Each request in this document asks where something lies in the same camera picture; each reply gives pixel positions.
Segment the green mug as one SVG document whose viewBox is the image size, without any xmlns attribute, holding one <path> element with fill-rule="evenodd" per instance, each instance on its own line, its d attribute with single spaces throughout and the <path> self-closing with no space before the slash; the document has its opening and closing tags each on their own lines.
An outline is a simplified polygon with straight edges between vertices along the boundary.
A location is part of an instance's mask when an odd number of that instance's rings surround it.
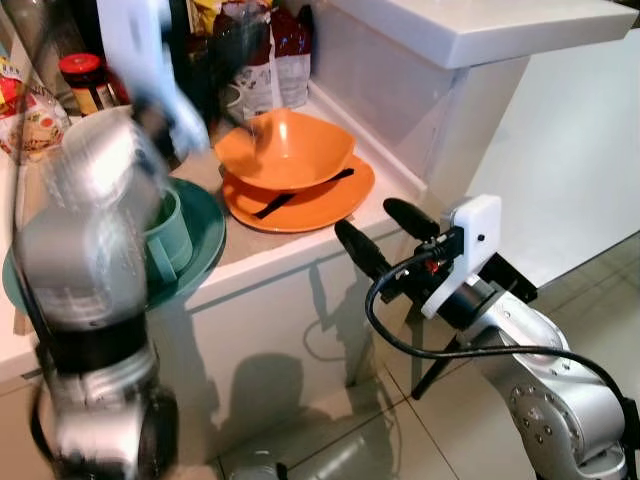
<svg viewBox="0 0 640 480">
<path fill-rule="evenodd" d="M 197 189 L 195 183 L 174 179 L 161 197 L 143 244 L 148 288 L 175 287 L 195 279 L 196 248 L 184 218 L 184 200 Z"/>
</svg>

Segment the green plate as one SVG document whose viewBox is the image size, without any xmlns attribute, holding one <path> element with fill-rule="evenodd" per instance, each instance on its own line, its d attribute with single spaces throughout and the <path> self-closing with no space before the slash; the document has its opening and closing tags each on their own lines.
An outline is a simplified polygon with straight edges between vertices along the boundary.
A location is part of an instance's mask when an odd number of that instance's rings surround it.
<svg viewBox="0 0 640 480">
<path fill-rule="evenodd" d="M 214 196 L 189 180 L 172 178 L 170 186 L 165 207 L 172 214 L 160 228 L 150 230 L 146 241 L 141 244 L 142 266 L 147 276 L 146 303 L 142 307 L 146 310 L 191 297 L 215 268 L 227 241 L 227 225 Z M 165 229 L 177 229 L 179 221 L 191 243 L 189 261 L 179 269 L 177 261 L 161 260 L 161 266 L 169 266 L 173 271 L 170 278 L 165 278 L 155 268 L 154 255 L 168 253 L 160 246 L 161 237 Z"/>
</svg>

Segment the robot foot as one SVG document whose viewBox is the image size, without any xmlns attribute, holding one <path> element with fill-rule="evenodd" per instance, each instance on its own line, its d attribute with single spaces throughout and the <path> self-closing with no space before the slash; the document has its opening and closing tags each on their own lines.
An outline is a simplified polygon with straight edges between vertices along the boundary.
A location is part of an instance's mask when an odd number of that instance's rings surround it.
<svg viewBox="0 0 640 480">
<path fill-rule="evenodd" d="M 225 480 L 289 480 L 288 467 L 270 456 L 248 458 L 234 466 Z"/>
</svg>

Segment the yellow food package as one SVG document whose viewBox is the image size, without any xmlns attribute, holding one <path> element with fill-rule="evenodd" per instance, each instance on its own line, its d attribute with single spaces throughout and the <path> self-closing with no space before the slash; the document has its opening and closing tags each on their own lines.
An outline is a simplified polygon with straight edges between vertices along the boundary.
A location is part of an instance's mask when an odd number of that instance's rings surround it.
<svg viewBox="0 0 640 480">
<path fill-rule="evenodd" d="M 189 23 L 195 35 L 207 37 L 218 31 L 218 18 L 225 0 L 188 0 Z"/>
</svg>

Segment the red and white food bag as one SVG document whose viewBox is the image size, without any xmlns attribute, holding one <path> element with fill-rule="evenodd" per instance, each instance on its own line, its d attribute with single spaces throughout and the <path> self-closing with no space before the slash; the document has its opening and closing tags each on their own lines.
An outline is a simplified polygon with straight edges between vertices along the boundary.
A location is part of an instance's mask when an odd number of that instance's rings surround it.
<svg viewBox="0 0 640 480">
<path fill-rule="evenodd" d="M 271 33 L 271 10 L 275 8 L 273 0 L 225 0 L 218 18 L 218 27 L 228 20 L 265 20 L 268 23 L 269 36 L 257 51 L 255 59 L 241 70 L 232 84 L 241 88 L 246 96 L 246 106 L 251 118 L 268 110 L 273 104 L 270 99 L 270 87 L 266 82 L 269 76 L 268 64 L 273 55 L 273 33 Z"/>
<path fill-rule="evenodd" d="M 294 15 L 283 5 L 275 6 L 270 17 L 271 100 L 274 108 L 301 108 L 308 100 L 308 82 L 314 52 L 314 14 L 310 5 Z"/>
</svg>

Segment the orange plate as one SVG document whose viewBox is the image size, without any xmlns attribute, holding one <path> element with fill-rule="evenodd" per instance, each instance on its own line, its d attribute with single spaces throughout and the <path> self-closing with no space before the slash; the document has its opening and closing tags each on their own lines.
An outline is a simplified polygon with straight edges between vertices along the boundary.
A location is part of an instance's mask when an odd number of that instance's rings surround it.
<svg viewBox="0 0 640 480">
<path fill-rule="evenodd" d="M 230 215 L 247 227 L 271 233 L 308 232 L 347 218 L 370 195 L 375 174 L 365 160 L 347 157 L 343 173 L 343 178 L 288 193 L 288 200 L 271 211 L 268 207 L 283 196 L 282 192 L 248 186 L 230 174 L 224 177 L 221 197 Z"/>
</svg>

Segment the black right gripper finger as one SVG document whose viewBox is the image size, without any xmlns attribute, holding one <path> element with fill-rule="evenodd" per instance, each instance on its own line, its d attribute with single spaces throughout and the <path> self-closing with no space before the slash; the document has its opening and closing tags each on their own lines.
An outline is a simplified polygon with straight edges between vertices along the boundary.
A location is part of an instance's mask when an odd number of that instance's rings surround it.
<svg viewBox="0 0 640 480">
<path fill-rule="evenodd" d="M 440 234 L 439 224 L 424 211 L 402 198 L 387 198 L 383 209 L 404 233 L 419 242 L 434 242 Z"/>
<path fill-rule="evenodd" d="M 339 220 L 335 224 L 335 236 L 356 268 L 369 278 L 376 280 L 392 270 L 392 265 L 381 255 L 378 244 L 372 242 L 351 221 Z"/>
</svg>

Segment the white raised counter ledge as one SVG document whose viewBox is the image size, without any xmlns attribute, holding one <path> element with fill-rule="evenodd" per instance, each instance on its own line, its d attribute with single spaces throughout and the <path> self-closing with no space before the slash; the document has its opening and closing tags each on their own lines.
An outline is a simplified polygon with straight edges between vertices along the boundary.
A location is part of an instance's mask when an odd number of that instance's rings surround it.
<svg viewBox="0 0 640 480">
<path fill-rule="evenodd" d="M 445 69 L 616 41 L 639 10 L 612 0 L 328 0 Z"/>
</svg>

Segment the white mug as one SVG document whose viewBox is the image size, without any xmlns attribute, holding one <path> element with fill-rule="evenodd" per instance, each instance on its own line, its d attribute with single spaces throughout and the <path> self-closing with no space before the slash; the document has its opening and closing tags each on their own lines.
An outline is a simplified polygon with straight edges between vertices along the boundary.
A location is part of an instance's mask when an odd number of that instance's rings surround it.
<svg viewBox="0 0 640 480">
<path fill-rule="evenodd" d="M 221 118 L 230 128 L 241 128 L 253 132 L 250 110 L 246 106 L 246 96 L 241 88 L 229 84 L 220 92 Z"/>
</svg>

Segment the jar with red lid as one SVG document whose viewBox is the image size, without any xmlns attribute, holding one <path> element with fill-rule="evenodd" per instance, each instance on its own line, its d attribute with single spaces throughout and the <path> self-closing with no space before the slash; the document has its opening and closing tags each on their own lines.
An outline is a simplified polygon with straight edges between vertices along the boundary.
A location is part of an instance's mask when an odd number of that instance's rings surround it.
<svg viewBox="0 0 640 480">
<path fill-rule="evenodd" d="M 99 55 L 73 52 L 58 61 L 58 68 L 82 116 L 127 105 L 129 102 L 127 92 L 116 83 Z"/>
</svg>

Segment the black table bracket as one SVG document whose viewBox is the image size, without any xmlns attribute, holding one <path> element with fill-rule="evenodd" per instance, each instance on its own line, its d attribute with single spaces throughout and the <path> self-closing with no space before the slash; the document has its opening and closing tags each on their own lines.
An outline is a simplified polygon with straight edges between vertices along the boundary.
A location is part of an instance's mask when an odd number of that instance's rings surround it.
<svg viewBox="0 0 640 480">
<path fill-rule="evenodd" d="M 513 294 L 525 303 L 538 298 L 538 288 L 499 253 L 490 257 L 477 275 L 485 282 L 498 285 L 503 291 Z"/>
</svg>

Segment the orange bowl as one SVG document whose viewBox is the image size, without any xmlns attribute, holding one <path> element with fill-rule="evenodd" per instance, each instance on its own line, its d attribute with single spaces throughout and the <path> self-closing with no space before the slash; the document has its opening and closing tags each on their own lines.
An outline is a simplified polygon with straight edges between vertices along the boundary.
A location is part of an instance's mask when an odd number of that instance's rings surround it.
<svg viewBox="0 0 640 480">
<path fill-rule="evenodd" d="M 356 138 L 346 129 L 300 111 L 279 108 L 250 120 L 253 133 L 229 131 L 214 152 L 225 172 L 248 186 L 297 191 L 346 168 Z"/>
</svg>

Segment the colourful snack packet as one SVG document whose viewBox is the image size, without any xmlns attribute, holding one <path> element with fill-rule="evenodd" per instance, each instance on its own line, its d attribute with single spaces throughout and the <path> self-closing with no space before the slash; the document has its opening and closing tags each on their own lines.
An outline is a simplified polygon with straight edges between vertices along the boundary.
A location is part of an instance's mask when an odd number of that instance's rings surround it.
<svg viewBox="0 0 640 480">
<path fill-rule="evenodd" d="M 42 161 L 60 146 L 70 119 L 52 92 L 27 86 L 22 72 L 0 55 L 0 151 L 17 160 L 18 151 Z"/>
</svg>

